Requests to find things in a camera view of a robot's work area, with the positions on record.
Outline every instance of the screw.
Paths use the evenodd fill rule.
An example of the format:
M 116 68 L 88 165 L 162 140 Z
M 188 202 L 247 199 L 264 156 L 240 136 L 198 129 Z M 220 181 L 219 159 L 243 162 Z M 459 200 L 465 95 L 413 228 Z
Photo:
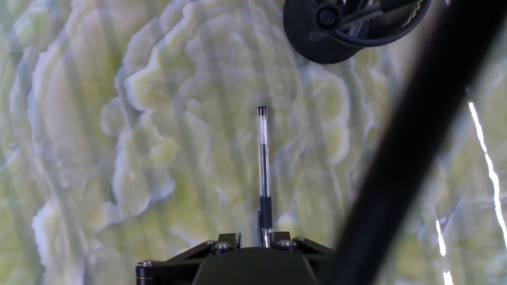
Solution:
M 231 244 L 226 242 L 226 241 L 221 241 L 221 242 L 218 242 L 215 247 L 217 249 L 228 249 L 231 247 Z
M 338 14 L 334 9 L 325 8 L 318 15 L 318 22 L 324 28 L 331 28 L 337 22 Z
M 276 245 L 281 247 L 289 247 L 295 245 L 295 242 L 289 240 L 281 240 L 276 243 Z
M 151 267 L 151 266 L 155 265 L 156 263 L 157 263 L 156 260 L 143 260 L 143 261 L 138 262 L 136 266 Z
M 207 240 L 206 241 L 206 245 L 210 245 L 211 246 L 211 245 L 216 244 L 216 242 L 217 242 L 216 240 Z

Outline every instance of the black pole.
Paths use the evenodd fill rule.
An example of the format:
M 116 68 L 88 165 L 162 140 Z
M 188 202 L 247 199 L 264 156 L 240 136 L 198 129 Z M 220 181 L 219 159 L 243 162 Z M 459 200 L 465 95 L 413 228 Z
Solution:
M 456 0 L 446 8 L 380 143 L 323 284 L 375 280 L 506 6 L 506 0 Z

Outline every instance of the black mount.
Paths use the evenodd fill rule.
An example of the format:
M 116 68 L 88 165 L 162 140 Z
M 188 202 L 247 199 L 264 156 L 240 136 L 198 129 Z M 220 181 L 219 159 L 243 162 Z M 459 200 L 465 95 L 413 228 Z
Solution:
M 333 252 L 289 232 L 274 232 L 269 249 L 242 249 L 241 234 L 220 234 L 169 260 L 139 262 L 136 284 L 317 284 L 316 272 Z
M 286 1 L 285 34 L 291 46 L 306 59 L 322 64 L 339 63 L 362 48 L 389 44 L 405 36 L 424 17 L 430 0 L 382 0 L 375 18 L 350 28 L 340 27 L 342 20 L 348 20 L 347 16 L 366 11 L 367 2 Z

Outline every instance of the bolt head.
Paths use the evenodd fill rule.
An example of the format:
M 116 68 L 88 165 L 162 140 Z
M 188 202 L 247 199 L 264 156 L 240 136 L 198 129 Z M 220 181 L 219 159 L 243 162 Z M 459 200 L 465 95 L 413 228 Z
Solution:
M 289 247 L 289 246 L 295 246 L 295 242 L 289 241 L 289 240 L 281 240 L 276 243 L 276 245 L 281 247 Z
M 207 240 L 206 245 L 215 245 L 217 243 L 216 240 Z
M 330 28 L 337 23 L 338 13 L 331 8 L 323 9 L 318 15 L 318 22 L 322 27 Z
M 137 263 L 136 266 L 139 267 L 151 267 L 157 263 L 156 260 L 143 260 Z
M 215 247 L 217 249 L 228 249 L 231 247 L 231 244 L 226 241 L 217 242 Z

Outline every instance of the green marble pattern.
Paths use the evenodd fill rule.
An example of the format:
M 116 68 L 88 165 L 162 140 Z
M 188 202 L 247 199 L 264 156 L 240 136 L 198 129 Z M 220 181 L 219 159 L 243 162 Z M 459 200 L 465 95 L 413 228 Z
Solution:
M 275 228 L 333 246 L 441 8 L 322 66 L 292 50 L 283 4 L 1 0 L 0 284 L 134 284 L 137 260 L 219 233 L 253 245 L 258 105 Z M 505 40 L 379 284 L 507 282 Z

